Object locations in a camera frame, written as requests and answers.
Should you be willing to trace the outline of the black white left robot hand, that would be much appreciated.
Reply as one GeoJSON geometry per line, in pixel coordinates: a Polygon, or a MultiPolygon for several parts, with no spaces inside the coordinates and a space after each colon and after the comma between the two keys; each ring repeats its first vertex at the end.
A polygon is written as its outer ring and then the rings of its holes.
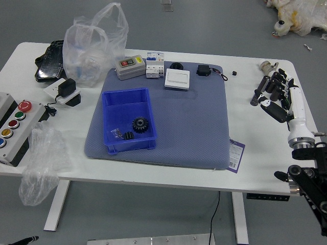
{"type": "Polygon", "coordinates": [[[31,236],[31,237],[27,237],[22,240],[16,241],[14,243],[11,243],[10,245],[28,245],[32,242],[37,241],[38,239],[39,239],[39,236],[31,236]]]}

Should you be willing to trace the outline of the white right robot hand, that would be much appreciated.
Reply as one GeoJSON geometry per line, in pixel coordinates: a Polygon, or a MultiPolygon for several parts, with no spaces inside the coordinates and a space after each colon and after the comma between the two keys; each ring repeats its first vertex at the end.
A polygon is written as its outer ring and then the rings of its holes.
{"type": "Polygon", "coordinates": [[[288,144],[291,148],[312,148],[314,134],[307,128],[302,92],[294,78],[270,63],[262,65],[261,70],[264,77],[254,91],[255,104],[278,122],[288,124],[288,144]]]}

